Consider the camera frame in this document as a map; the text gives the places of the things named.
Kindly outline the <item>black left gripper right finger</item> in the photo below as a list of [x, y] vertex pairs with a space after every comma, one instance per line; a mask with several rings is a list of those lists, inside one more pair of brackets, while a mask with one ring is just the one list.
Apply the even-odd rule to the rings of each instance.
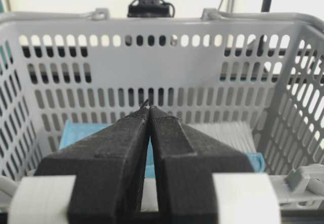
[[246, 154], [157, 106], [149, 109], [149, 127], [162, 219], [167, 223], [216, 223], [212, 174], [253, 172]]

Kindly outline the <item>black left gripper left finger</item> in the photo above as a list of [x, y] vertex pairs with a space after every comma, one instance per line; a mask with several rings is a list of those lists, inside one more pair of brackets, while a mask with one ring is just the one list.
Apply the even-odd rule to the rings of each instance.
[[149, 141], [149, 107], [45, 157], [36, 176], [73, 175], [70, 223], [117, 223], [139, 212]]

